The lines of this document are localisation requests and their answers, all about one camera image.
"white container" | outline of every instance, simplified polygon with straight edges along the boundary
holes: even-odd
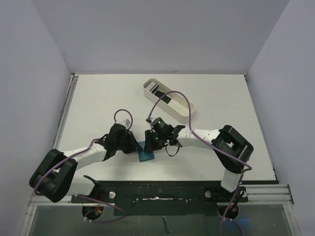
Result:
[[[157,102],[158,97],[146,89],[146,87],[149,85],[150,82],[157,83],[158,90],[160,90],[161,92],[167,93],[167,92],[172,91],[170,88],[162,84],[157,79],[154,79],[154,78],[149,79],[143,84],[143,91],[144,91],[144,95],[153,103]],[[157,105],[161,107],[164,111],[169,113],[176,120],[178,120],[180,123],[187,123],[189,120],[189,110],[188,110],[188,105],[187,105],[186,100],[178,93],[170,93],[167,96],[171,98],[171,101],[168,104],[165,103],[164,101],[160,101]],[[193,113],[195,111],[195,105],[191,102],[189,103],[190,103],[191,113]]]

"gray wall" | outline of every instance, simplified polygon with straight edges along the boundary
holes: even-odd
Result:
[[[291,0],[249,72],[249,88],[303,236],[315,232],[315,1]]]
[[[246,73],[288,0],[33,0],[71,72]]]
[[[0,7],[0,235],[19,233],[28,181],[52,147],[70,79],[30,0]]]

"white table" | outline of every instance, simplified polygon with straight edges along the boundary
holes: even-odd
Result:
[[[93,138],[108,133],[120,108],[132,113],[131,130],[138,142],[143,141],[144,131],[150,128],[145,119],[153,106],[143,95],[143,83],[149,78],[183,92],[196,105],[194,128],[218,129],[230,124],[253,145],[248,161],[252,171],[246,172],[243,180],[276,179],[243,75],[79,75],[58,149],[85,147]],[[173,126],[180,124],[159,107],[153,117],[162,117]],[[117,118],[128,118],[128,114],[121,112]],[[165,150],[156,151],[155,159],[145,162],[139,162],[137,153],[118,151],[107,161],[78,170],[76,176],[89,175],[96,180],[221,180],[223,171],[212,150],[184,147],[174,157]]]

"blue block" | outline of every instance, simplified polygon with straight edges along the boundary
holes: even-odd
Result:
[[[144,149],[144,145],[146,144],[146,141],[139,142],[139,145]],[[139,156],[139,161],[148,161],[148,160],[153,160],[154,159],[154,154],[153,152],[150,153],[145,153],[143,151],[138,152]]]

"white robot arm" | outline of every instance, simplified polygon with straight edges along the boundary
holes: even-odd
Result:
[[[215,130],[190,130],[184,125],[173,128],[161,118],[148,119],[147,122],[152,129],[145,131],[144,152],[159,150],[168,145],[213,149],[225,167],[221,187],[229,192],[236,189],[243,172],[243,164],[249,160],[253,147],[232,126],[226,125],[223,129]]]
[[[184,125],[173,128],[161,118],[147,122],[151,130],[145,131],[144,152],[159,150],[168,145],[214,149],[225,167],[221,186],[229,192],[236,189],[244,165],[226,155],[230,154],[241,162],[247,162],[253,147],[233,127],[226,125],[223,129],[216,130],[190,130]],[[88,176],[74,177],[75,171],[92,163],[105,161],[118,150],[126,154],[142,150],[128,130],[129,124],[128,120],[116,122],[109,134],[93,140],[88,147],[65,152],[50,150],[31,177],[30,186],[35,193],[39,192],[52,202],[60,201],[65,195],[90,195],[96,181]]]

